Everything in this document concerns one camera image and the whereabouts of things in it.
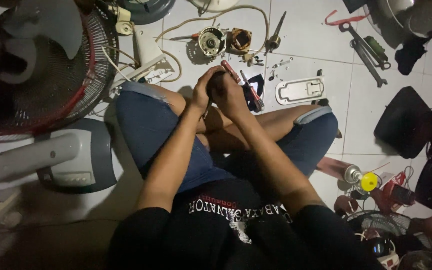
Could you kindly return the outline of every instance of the denim shorts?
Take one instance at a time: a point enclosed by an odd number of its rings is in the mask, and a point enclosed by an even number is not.
[[[178,124],[166,97],[143,83],[126,82],[116,101],[117,121],[129,151],[143,179],[165,141]],[[333,143],[338,121],[333,113],[321,115],[305,124],[295,124],[276,143],[296,167],[309,176]],[[204,183],[239,178],[261,179],[254,154],[245,151],[231,154],[222,165],[215,165],[208,150],[195,136],[188,170],[178,193]]]

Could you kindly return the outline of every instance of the spanner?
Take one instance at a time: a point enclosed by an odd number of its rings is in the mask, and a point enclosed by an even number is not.
[[[373,66],[373,63],[371,63],[371,60],[369,59],[368,55],[364,51],[361,44],[357,40],[353,39],[351,40],[351,47],[354,48],[354,50],[357,52],[359,58],[361,58],[364,65],[368,68],[369,73],[371,73],[371,75],[376,79],[376,82],[378,83],[378,88],[381,88],[383,84],[387,85],[388,81],[382,79],[379,76],[378,71],[376,71],[375,67]]]
[[[362,46],[369,54],[375,59],[375,61],[378,63],[376,67],[381,68],[381,70],[386,70],[391,68],[391,63],[384,61],[379,57],[379,55],[373,50],[371,46],[368,45],[366,40],[364,40],[358,33],[356,33],[356,30],[354,30],[353,26],[349,22],[344,22],[339,25],[339,30],[341,32],[349,31],[351,35],[353,36],[354,40],[356,40],[360,46]],[[370,58],[368,58],[371,65],[373,65],[373,61],[371,61]]]

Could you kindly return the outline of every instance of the hand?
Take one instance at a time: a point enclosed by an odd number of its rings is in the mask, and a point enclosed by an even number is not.
[[[209,102],[206,86],[209,79],[211,79],[213,74],[217,71],[224,71],[224,68],[222,66],[214,66],[207,70],[206,73],[198,79],[198,83],[193,89],[190,106],[196,108],[197,112],[200,113],[201,116],[205,113]]]
[[[226,72],[223,75],[221,87],[213,88],[211,95],[214,103],[231,121],[243,121],[246,117],[251,116],[243,88],[234,81],[229,73]]]

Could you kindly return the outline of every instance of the yellow cap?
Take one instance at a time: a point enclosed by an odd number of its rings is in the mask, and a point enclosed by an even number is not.
[[[364,191],[372,191],[378,186],[378,176],[376,176],[374,173],[369,172],[361,178],[359,181],[361,183],[361,188]]]

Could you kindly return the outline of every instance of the red plastic strap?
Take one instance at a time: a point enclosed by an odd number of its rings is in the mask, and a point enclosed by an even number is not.
[[[328,22],[328,18],[333,16],[336,12],[338,12],[338,11],[335,9],[335,10],[333,10],[333,12],[329,13],[329,15],[326,17],[326,19],[324,19],[324,23],[329,25],[329,26],[339,26],[340,24],[343,24],[343,23],[359,22],[359,21],[361,21],[361,20],[363,20],[369,16],[369,14],[366,14],[364,16],[355,16],[355,17],[351,17],[348,19]]]

